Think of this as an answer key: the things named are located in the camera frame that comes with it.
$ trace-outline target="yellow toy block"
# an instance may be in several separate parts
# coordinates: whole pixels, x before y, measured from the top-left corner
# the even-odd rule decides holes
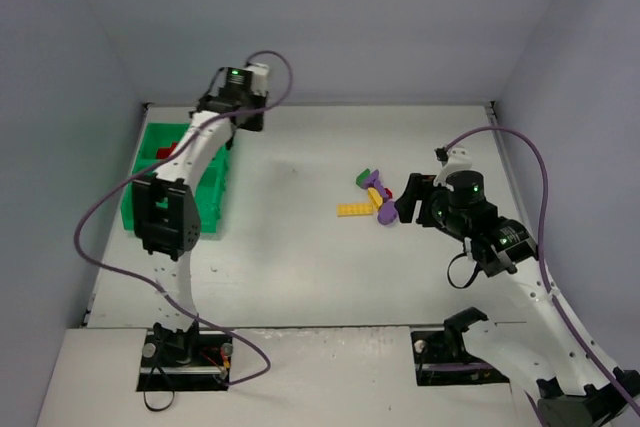
[[[373,206],[376,208],[376,210],[378,210],[382,206],[382,202],[383,202],[382,197],[380,196],[378,191],[373,187],[369,187],[367,189],[367,193],[369,194],[369,198],[371,199],[371,202],[373,202]]]
[[[373,205],[368,202],[362,204],[338,204],[337,211],[338,217],[373,215]]]

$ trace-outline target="white table surface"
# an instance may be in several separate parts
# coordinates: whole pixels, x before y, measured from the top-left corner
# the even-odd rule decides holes
[[[524,324],[500,326],[521,331]],[[228,392],[179,392],[148,412],[135,391],[145,331],[70,330],[38,427],[534,427],[523,393],[509,384],[418,387],[407,327],[241,331],[273,369]],[[235,342],[232,375],[262,360]],[[167,393],[151,393],[163,405]]]
[[[188,111],[151,107],[146,121],[188,122]],[[233,327],[426,325],[475,306],[495,321],[521,321],[484,276],[466,291],[448,286],[447,264],[461,252],[456,241],[415,224],[336,216],[336,204],[366,201],[355,185],[364,168],[380,169],[397,197],[410,173],[438,172],[436,147],[487,124],[482,106],[288,106],[267,115],[264,132],[239,132],[223,234],[202,239],[192,255],[200,314]],[[518,218],[492,134],[463,145],[485,176],[487,198]],[[104,260],[153,273],[119,213]],[[462,282],[472,266],[460,261],[455,269]],[[94,295],[89,327],[159,320],[162,300],[134,280],[101,272]]]

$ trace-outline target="gray wall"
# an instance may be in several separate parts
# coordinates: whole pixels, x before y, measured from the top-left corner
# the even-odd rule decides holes
[[[597,340],[636,369],[639,2],[554,0],[498,110],[500,123],[530,134],[547,160],[547,253],[555,277]],[[540,202],[535,160],[514,140],[507,148],[533,220]],[[628,425],[637,425],[632,415]]]
[[[96,274],[73,250],[75,223],[125,174],[141,111],[84,0],[0,12],[0,425],[24,427]],[[87,229],[95,254],[113,212]]]
[[[289,56],[291,102],[495,99],[550,0],[89,0],[145,100],[220,64]]]

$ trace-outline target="green plastic crate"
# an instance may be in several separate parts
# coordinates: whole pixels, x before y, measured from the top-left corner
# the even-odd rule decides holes
[[[159,124],[147,125],[136,155],[133,173],[149,167],[156,160],[156,152],[160,148],[171,147],[173,142],[179,142],[189,124]],[[202,221],[202,233],[215,234],[221,217],[221,203],[226,190],[226,177],[229,170],[229,151],[222,147],[205,170],[196,189],[196,205]],[[131,184],[122,199],[120,206],[122,224],[125,230],[133,230],[133,205],[131,203]]]

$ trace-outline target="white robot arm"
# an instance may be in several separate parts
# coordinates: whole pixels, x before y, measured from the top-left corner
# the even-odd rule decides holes
[[[590,344],[605,371],[634,398],[640,395],[640,375],[621,370],[589,335],[548,271],[548,278],[542,278],[537,245],[522,224],[499,216],[497,207],[485,199],[483,176],[469,170],[467,150],[457,146],[449,154],[442,149],[436,153],[441,173],[410,175],[395,203],[400,222],[412,222],[416,202],[421,201],[416,223],[462,242],[467,256],[477,262],[476,272],[500,284],[500,291],[523,313],[531,337],[544,346],[543,352],[535,352],[504,337],[483,312],[471,307],[444,322],[452,357],[468,360],[470,355],[493,366],[527,392],[549,426],[595,427],[609,422],[627,403],[585,353],[554,302]]]
[[[227,68],[226,82],[217,96],[205,94],[192,113],[191,124],[176,151],[196,138],[172,162],[133,183],[134,232],[153,255],[156,282],[187,311],[197,314],[191,294],[191,250],[200,238],[201,221],[194,192],[211,159],[221,148],[231,148],[236,129],[260,131],[261,116],[211,119],[230,110],[264,107],[269,68],[252,64]],[[158,296],[158,323],[174,339],[176,361],[186,362],[196,341],[197,324]]]

